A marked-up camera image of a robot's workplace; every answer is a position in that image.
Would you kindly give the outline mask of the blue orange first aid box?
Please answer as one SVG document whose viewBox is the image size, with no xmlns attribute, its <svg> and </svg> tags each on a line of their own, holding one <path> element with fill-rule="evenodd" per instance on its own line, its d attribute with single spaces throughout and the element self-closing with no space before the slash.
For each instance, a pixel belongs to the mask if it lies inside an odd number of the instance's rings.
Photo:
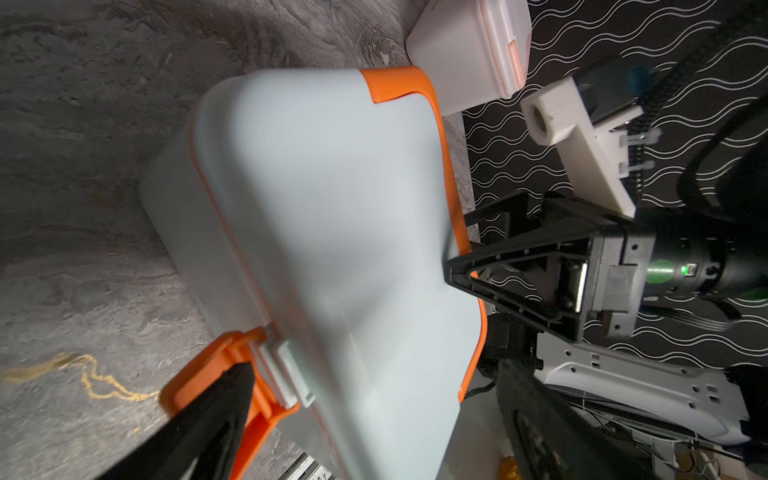
<svg viewBox="0 0 768 480">
<path fill-rule="evenodd" d="M 215 334 L 163 407 L 253 376 L 234 478 L 275 430 L 340 479 L 438 476 L 487 317 L 445 279 L 470 241 L 422 70 L 224 80 L 139 194 Z"/>
</svg>

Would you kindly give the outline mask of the white pink first aid box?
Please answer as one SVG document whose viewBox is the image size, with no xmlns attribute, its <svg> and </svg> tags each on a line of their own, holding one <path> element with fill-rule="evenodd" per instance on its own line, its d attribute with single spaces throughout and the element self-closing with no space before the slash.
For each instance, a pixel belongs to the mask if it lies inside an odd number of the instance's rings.
<svg viewBox="0 0 768 480">
<path fill-rule="evenodd" d="M 443 115 L 509 99 L 527 81 L 532 21 L 524 0 L 433 0 L 406 39 Z"/>
</svg>

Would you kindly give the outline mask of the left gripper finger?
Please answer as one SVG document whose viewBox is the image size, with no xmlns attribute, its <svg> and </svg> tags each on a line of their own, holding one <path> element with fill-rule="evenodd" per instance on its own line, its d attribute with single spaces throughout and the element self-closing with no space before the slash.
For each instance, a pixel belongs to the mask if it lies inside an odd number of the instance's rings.
<svg viewBox="0 0 768 480">
<path fill-rule="evenodd" d="M 248 417 L 254 372 L 224 372 L 162 429 L 100 475 L 102 479 L 228 479 Z"/>
</svg>

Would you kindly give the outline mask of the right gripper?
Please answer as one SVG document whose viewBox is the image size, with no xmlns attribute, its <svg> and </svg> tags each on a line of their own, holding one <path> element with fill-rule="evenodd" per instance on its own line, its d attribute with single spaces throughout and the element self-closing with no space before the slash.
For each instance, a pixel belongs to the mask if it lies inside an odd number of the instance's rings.
<svg viewBox="0 0 768 480">
<path fill-rule="evenodd" d="M 444 263 L 446 282 L 569 343 L 599 321 L 603 335 L 634 330 L 656 235 L 650 230 L 600 230 L 563 205 L 573 195 L 547 193 L 535 212 L 527 193 L 510 194 L 464 215 L 465 226 L 500 220 L 501 238 L 469 241 Z"/>
</svg>

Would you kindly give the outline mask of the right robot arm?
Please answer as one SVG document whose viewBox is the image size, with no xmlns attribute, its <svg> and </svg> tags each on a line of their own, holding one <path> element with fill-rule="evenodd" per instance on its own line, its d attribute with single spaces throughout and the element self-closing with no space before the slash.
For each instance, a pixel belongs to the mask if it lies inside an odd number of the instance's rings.
<svg viewBox="0 0 768 480">
<path fill-rule="evenodd" d="M 524 479 L 657 479 L 681 469 L 716 479 L 719 460 L 767 470 L 767 370 L 669 365 L 588 343 L 623 340 L 643 320 L 721 334 L 767 299 L 767 140 L 712 188 L 701 166 L 767 118 L 759 96 L 682 169 L 675 206 L 640 205 L 659 118 L 733 43 L 767 32 L 763 1 L 730 14 L 664 70 L 604 58 L 520 101 L 527 131 L 557 151 L 567 192 L 535 211 L 516 193 L 466 215 L 502 219 L 501 237 L 444 265 L 448 285 L 495 309 L 481 352 Z"/>
</svg>

